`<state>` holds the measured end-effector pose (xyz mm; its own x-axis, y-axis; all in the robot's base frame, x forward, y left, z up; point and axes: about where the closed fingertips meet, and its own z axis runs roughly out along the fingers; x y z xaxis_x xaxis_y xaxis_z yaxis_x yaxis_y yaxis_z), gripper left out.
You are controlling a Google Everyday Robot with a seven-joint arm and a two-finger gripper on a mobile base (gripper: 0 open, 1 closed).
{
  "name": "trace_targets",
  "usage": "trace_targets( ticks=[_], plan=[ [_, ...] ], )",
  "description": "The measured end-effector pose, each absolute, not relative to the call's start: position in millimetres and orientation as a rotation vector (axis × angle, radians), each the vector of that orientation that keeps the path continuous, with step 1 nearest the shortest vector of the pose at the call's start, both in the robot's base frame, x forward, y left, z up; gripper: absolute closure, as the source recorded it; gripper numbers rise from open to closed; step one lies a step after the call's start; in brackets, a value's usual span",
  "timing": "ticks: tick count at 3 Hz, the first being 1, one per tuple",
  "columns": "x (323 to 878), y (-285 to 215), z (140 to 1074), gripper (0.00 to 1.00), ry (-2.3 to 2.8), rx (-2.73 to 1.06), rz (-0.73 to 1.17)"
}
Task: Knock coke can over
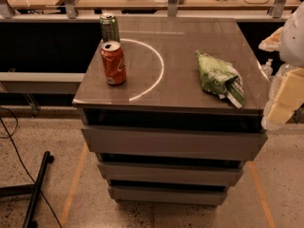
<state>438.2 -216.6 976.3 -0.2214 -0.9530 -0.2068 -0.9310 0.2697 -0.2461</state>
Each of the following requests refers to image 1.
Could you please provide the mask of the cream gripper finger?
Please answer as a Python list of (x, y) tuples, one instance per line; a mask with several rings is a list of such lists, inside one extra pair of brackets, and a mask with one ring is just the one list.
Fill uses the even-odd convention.
[(262, 40), (261, 43), (258, 45), (258, 48), (269, 52), (279, 51), (282, 30), (283, 28), (278, 28), (270, 36)]
[(304, 104), (304, 68), (275, 76), (265, 105), (262, 127), (272, 131), (288, 122), (294, 113)]

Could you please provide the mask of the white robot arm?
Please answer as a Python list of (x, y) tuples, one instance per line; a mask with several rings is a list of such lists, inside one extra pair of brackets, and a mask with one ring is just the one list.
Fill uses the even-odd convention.
[(282, 28), (258, 46), (265, 51), (278, 51), (284, 62), (271, 82), (262, 127), (272, 131), (288, 122), (304, 104), (304, 2)]

